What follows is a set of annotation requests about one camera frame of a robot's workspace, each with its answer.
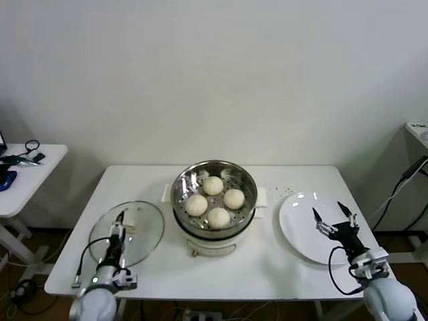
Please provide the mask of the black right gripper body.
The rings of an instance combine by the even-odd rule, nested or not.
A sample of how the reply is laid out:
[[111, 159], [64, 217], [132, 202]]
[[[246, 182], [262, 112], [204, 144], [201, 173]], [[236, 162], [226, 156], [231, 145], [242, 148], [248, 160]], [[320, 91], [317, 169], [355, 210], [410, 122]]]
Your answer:
[[333, 228], [334, 231], [329, 233], [328, 238], [342, 244], [348, 260], [354, 260], [368, 251], [358, 238], [359, 227], [352, 227], [349, 222], [342, 222], [333, 225]]

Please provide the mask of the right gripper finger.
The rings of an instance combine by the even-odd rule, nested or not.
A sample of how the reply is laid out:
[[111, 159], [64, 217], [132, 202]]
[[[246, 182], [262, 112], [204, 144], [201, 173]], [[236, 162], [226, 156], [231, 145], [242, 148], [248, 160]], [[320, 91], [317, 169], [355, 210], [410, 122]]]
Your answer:
[[344, 204], [342, 204], [340, 201], [337, 202], [338, 206], [340, 207], [341, 211], [344, 213], [345, 217], [348, 219], [348, 221], [339, 223], [336, 227], [338, 230], [341, 231], [358, 231], [359, 226], [356, 222], [356, 214], [352, 213], [352, 211]]
[[314, 213], [314, 219], [316, 222], [316, 229], [323, 235], [330, 235], [336, 233], [336, 228], [323, 222], [321, 216], [315, 208], [312, 208]]

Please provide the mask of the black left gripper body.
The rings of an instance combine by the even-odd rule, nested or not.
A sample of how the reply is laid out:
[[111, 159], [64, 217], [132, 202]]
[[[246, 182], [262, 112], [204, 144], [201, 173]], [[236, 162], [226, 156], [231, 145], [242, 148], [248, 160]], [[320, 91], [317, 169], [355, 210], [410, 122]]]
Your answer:
[[109, 239], [109, 246], [102, 261], [102, 266], [120, 266], [120, 258], [124, 251], [124, 239], [119, 235], [112, 235]]

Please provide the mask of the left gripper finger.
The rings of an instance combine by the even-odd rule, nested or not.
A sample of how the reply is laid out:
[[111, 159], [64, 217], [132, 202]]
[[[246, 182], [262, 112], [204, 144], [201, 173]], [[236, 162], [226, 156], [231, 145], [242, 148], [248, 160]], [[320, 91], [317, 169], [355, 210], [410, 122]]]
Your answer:
[[110, 237], [117, 236], [118, 238], [122, 238], [125, 232], [125, 227], [123, 225], [125, 212], [121, 211], [114, 222], [110, 226]]

